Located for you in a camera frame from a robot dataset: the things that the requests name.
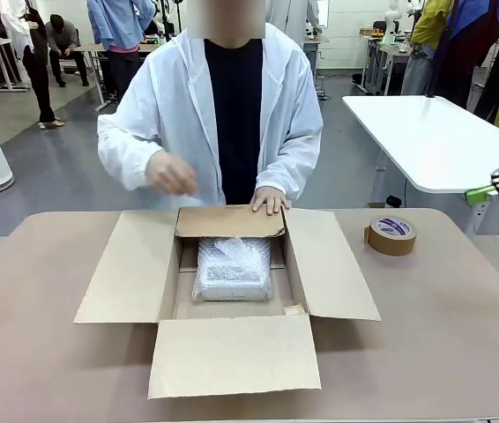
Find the person's left hand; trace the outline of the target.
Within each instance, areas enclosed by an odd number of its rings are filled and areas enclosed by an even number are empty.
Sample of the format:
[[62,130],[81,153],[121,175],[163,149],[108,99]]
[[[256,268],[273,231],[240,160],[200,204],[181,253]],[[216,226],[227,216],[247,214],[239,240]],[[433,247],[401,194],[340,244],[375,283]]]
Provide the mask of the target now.
[[290,208],[290,203],[285,194],[281,190],[270,186],[257,188],[249,205],[253,212],[265,209],[268,216],[279,214],[283,209],[288,210]]

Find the person's right hand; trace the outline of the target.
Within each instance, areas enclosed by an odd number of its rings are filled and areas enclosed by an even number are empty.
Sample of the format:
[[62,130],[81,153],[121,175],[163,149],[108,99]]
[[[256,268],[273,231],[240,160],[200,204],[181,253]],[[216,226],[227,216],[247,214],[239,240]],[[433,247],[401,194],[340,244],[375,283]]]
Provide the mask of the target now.
[[150,187],[169,195],[193,196],[197,193],[197,175],[192,167],[164,150],[149,159],[145,177]]

